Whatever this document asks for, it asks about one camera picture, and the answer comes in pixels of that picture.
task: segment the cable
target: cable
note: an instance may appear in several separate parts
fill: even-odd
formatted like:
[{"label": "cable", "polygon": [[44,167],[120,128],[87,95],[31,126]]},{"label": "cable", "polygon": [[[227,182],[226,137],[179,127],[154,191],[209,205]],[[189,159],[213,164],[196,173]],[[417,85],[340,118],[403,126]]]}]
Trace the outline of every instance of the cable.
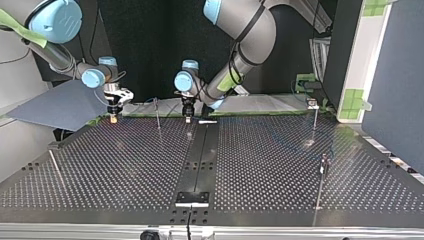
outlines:
[{"label": "cable", "polygon": [[5,123],[5,124],[3,124],[3,125],[0,125],[0,128],[5,127],[5,126],[7,126],[7,125],[9,125],[9,124],[11,124],[11,123],[14,123],[14,122],[16,122],[16,121],[18,121],[18,120],[17,120],[17,119],[14,119],[14,120],[12,120],[12,121],[9,121],[9,122],[7,122],[7,123]]},{"label": "cable", "polygon": [[72,80],[76,79],[77,76],[77,71],[78,71],[78,67],[77,67],[77,61],[75,60],[75,57],[71,54],[71,52],[64,46],[64,45],[59,45],[60,47],[62,47],[65,52],[68,54],[68,57],[71,59],[71,63],[69,64],[69,66],[65,69],[53,69],[55,72],[59,73],[59,74],[63,74],[66,75],[66,73],[73,71],[72,73]]},{"label": "cable", "polygon": [[[316,21],[317,21],[319,6],[321,5],[321,0],[318,0],[317,2],[318,3],[317,3],[317,7],[315,8],[314,20],[312,22],[312,55],[313,55],[312,58],[314,59],[313,62],[314,62],[315,69],[316,69],[316,72],[317,72],[316,78],[318,79],[318,82],[321,84],[321,89],[325,94],[325,98],[327,98],[328,101],[330,101],[330,98],[328,97],[327,91],[325,91],[324,84],[322,83],[322,79],[320,79],[320,77],[318,76],[318,65],[317,65],[317,61],[316,61],[316,57],[315,57],[316,56],[315,47],[314,47],[314,44],[315,44],[314,43],[314,40],[315,40],[315,25],[316,25]],[[336,106],[333,103],[331,103],[331,105],[333,105],[334,109],[337,111]]]},{"label": "cable", "polygon": [[121,80],[123,77],[125,77],[125,75],[127,75],[127,71],[122,71],[118,74],[118,77],[116,79],[114,79],[113,81],[111,81],[109,83],[116,83],[119,80]]},{"label": "cable", "polygon": [[96,61],[96,59],[93,57],[93,44],[94,44],[94,38],[95,38],[95,36],[96,36],[96,30],[97,30],[97,22],[98,22],[98,19],[99,19],[99,12],[100,12],[100,8],[99,8],[99,6],[97,6],[97,10],[96,10],[96,20],[94,21],[94,27],[93,27],[93,35],[91,36],[91,41],[90,41],[90,48],[89,48],[89,53],[90,53],[90,57],[91,57],[91,59],[96,63],[96,64],[98,64],[97,63],[97,61]]},{"label": "cable", "polygon": [[[231,80],[233,81],[233,83],[236,84],[236,85],[241,85],[241,84],[243,84],[244,79],[241,76],[240,71],[238,70],[236,63],[235,63],[235,60],[234,60],[237,44],[239,44],[239,43],[235,42],[232,49],[231,49],[230,59],[228,60],[228,71],[230,72]],[[233,69],[237,74],[238,81],[234,78]]]},{"label": "cable", "polygon": [[7,63],[13,63],[13,62],[20,61],[20,60],[22,60],[22,59],[26,58],[26,57],[29,55],[29,52],[31,52],[31,50],[30,50],[30,49],[28,49],[28,51],[25,53],[25,55],[24,55],[24,56],[22,56],[22,57],[20,57],[20,58],[17,58],[17,59],[14,59],[14,60],[5,61],[5,62],[0,62],[0,64],[7,64]]},{"label": "cable", "polygon": [[302,103],[305,103],[305,104],[307,104],[307,102],[306,102],[306,98],[307,98],[307,96],[306,96],[306,91],[304,92],[304,94],[305,94],[305,101],[302,101],[301,99],[299,99],[297,96],[296,96],[296,93],[294,92],[294,88],[293,88],[293,83],[294,83],[294,85],[296,85],[296,82],[295,81],[292,81],[291,83],[290,83],[290,88],[291,88],[291,90],[292,90],[292,93],[293,93],[293,96],[299,101],[299,102],[302,102]]},{"label": "cable", "polygon": [[187,221],[187,240],[191,240],[191,231],[190,231],[190,221],[191,221],[191,210],[192,208],[190,208],[190,213],[188,214],[188,221]]}]

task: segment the black backdrop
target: black backdrop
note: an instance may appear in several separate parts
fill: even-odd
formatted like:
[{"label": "black backdrop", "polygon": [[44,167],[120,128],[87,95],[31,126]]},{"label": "black backdrop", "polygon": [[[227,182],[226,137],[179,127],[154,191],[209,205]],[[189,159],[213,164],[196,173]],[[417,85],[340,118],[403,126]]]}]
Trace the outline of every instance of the black backdrop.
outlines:
[{"label": "black backdrop", "polygon": [[[337,0],[321,1],[334,19]],[[113,55],[126,70],[123,85],[135,101],[169,98],[173,78],[184,59],[200,63],[207,81],[228,61],[232,39],[203,16],[201,0],[100,0],[99,7]],[[277,43],[266,63],[248,74],[252,93],[287,93],[299,73],[311,73],[309,39],[312,27],[295,10],[271,10],[277,22]]]}]

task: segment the black bracket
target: black bracket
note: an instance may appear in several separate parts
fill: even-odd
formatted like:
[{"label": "black bracket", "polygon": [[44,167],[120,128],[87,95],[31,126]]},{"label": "black bracket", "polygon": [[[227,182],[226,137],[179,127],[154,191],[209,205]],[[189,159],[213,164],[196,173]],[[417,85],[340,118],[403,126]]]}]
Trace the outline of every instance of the black bracket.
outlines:
[{"label": "black bracket", "polygon": [[177,195],[176,207],[209,207],[208,192],[179,192]]}]

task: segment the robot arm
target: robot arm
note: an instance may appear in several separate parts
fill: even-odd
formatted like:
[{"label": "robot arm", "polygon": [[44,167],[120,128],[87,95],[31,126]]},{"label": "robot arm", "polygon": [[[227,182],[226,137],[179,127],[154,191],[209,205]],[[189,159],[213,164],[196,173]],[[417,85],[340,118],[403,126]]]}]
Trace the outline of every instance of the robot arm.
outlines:
[{"label": "robot arm", "polygon": [[116,122],[116,115],[134,98],[127,89],[120,89],[116,60],[102,57],[98,66],[77,62],[62,45],[71,41],[79,32],[82,12],[74,0],[0,0],[3,9],[25,28],[43,35],[47,45],[43,48],[23,40],[32,51],[50,64],[60,74],[81,79],[89,88],[102,87],[109,102],[108,112]]},{"label": "robot arm", "polygon": [[204,14],[236,40],[230,62],[206,84],[197,76],[198,64],[185,61],[175,78],[175,86],[183,96],[197,98],[217,109],[225,94],[269,57],[275,44],[276,23],[258,0],[207,0]]}]

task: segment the perforated metal table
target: perforated metal table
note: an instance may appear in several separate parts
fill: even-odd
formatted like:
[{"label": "perforated metal table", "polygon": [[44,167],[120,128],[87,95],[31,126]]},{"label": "perforated metal table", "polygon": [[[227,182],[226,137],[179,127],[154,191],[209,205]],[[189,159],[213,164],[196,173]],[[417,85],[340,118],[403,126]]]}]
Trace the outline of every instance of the perforated metal table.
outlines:
[{"label": "perforated metal table", "polygon": [[[424,228],[424,186],[330,117],[161,121],[103,121],[23,166],[0,184],[0,222]],[[209,207],[177,208],[180,192]]]}]

